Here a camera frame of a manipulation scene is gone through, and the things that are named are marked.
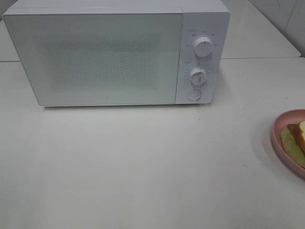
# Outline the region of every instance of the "plate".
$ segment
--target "plate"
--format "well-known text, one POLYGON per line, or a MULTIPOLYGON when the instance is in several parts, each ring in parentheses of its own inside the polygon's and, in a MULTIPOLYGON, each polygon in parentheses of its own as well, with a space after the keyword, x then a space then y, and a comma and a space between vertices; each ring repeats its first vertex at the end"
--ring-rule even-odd
POLYGON ((305 168, 294 162, 284 151, 281 139, 281 132, 288 124, 295 124, 305 120, 305 109, 287 111, 279 115, 273 126, 271 132, 271 140, 273 149, 281 161, 287 165, 292 171, 305 178, 305 168))

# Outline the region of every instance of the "toast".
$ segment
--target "toast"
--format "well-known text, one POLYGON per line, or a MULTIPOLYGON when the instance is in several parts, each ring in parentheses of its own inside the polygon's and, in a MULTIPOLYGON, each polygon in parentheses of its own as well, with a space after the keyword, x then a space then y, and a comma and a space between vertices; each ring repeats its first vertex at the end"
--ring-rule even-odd
POLYGON ((293 136, 295 137, 296 143, 305 153, 305 121, 296 124, 292 128, 293 128, 293 136))

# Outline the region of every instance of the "knob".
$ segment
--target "knob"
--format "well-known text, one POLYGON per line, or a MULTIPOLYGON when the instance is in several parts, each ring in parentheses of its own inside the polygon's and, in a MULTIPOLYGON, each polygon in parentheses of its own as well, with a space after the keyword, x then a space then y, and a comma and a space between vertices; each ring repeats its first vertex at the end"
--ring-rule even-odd
POLYGON ((195 85, 204 84, 206 81, 206 73, 203 68, 194 68, 190 72, 189 80, 195 85))
POLYGON ((213 41, 207 36, 197 38, 193 45, 196 55, 200 57, 209 55, 213 50, 213 41))

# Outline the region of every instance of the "round button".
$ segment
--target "round button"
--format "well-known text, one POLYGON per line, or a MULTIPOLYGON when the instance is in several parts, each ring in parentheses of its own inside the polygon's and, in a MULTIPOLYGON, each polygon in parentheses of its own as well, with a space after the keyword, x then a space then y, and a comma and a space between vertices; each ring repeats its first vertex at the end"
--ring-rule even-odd
POLYGON ((187 93, 188 100, 196 101, 201 98, 201 92, 198 90, 191 90, 187 93))
POLYGON ((201 85, 206 81, 206 72, 203 68, 194 68, 190 72, 189 80, 192 84, 201 85))
POLYGON ((213 41, 207 36, 199 37, 194 41, 194 50, 197 56, 207 56, 213 50, 213 41))

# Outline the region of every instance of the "button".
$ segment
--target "button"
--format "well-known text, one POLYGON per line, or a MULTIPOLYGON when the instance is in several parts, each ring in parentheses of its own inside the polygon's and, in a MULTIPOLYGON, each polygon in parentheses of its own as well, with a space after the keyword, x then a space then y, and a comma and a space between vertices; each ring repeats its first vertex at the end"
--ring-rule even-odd
POLYGON ((198 90, 192 90, 187 93, 188 100, 196 101, 201 98, 201 92, 198 90))

